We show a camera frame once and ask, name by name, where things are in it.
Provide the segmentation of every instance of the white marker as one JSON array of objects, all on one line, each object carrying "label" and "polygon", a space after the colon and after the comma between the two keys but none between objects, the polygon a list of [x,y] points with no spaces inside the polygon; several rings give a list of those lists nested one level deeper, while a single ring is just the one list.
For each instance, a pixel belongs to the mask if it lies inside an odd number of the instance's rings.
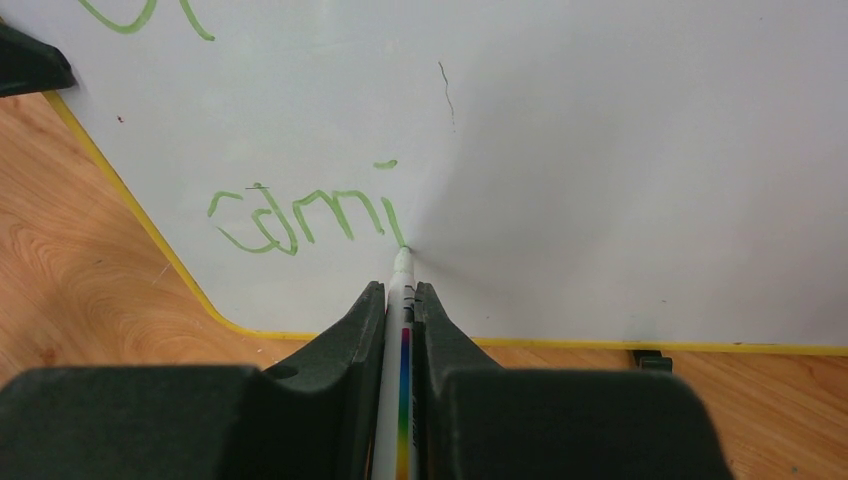
[{"label": "white marker", "polygon": [[412,253],[403,247],[395,257],[386,304],[386,345],[377,431],[374,438],[372,480],[417,479],[418,449],[412,415],[412,322],[415,279]]}]

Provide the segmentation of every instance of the yellow board edge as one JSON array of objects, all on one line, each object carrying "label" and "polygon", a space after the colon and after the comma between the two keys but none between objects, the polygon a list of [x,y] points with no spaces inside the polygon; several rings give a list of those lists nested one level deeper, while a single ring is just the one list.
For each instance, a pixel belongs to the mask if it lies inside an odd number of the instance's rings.
[{"label": "yellow board edge", "polygon": [[[133,215],[141,222],[141,225],[153,239],[157,247],[165,254],[171,266],[180,277],[183,279],[188,288],[200,301],[207,313],[219,323],[243,335],[254,337],[285,339],[285,340],[312,340],[318,334],[316,333],[287,333],[287,332],[263,332],[261,330],[252,330],[239,326],[221,315],[209,297],[203,292],[197,282],[189,273],[188,269],[180,261],[177,254],[165,241],[165,237],[159,232],[159,229],[141,208],[138,201],[130,193],[124,181],[118,175],[118,172],[112,168],[94,140],[88,136],[83,126],[71,112],[71,109],[65,104],[62,97],[55,91],[43,92],[44,98],[53,107],[53,110],[59,115],[59,118],[68,126],[77,141],[82,144],[83,149],[88,156],[94,161],[100,170],[109,179],[109,182],[118,190],[121,198],[130,208]],[[772,354],[793,354],[793,355],[839,355],[848,356],[848,347],[832,347],[832,346],[816,346],[816,345],[784,345],[784,344],[751,344],[751,343],[688,343],[688,342],[633,342],[633,341],[592,341],[592,340],[534,340],[520,338],[479,338],[473,337],[475,343],[480,346],[499,346],[499,347],[548,347],[548,348],[585,348],[585,349],[604,349],[604,350],[678,350],[678,351],[693,351],[693,352],[726,352],[726,353],[772,353]]]}]

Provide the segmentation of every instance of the black scribble line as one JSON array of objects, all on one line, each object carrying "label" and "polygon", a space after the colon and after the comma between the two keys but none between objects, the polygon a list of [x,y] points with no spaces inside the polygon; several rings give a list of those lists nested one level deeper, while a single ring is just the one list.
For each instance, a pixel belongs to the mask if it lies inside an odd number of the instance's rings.
[{"label": "black scribble line", "polygon": [[450,105],[450,107],[451,107],[451,125],[456,127],[456,121],[454,120],[454,115],[453,115],[453,103],[450,101],[450,95],[448,95],[448,76],[445,75],[445,66],[442,65],[441,61],[439,61],[439,69],[442,70],[442,78],[445,79],[445,98],[448,100],[448,105]]}]

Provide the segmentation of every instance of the whiteboard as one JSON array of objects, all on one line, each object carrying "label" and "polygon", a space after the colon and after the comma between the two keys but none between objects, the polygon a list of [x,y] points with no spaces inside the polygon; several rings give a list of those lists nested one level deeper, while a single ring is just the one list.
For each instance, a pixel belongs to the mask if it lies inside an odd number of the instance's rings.
[{"label": "whiteboard", "polygon": [[322,331],[406,243],[473,336],[848,345],[848,2],[0,15],[240,327]]}]

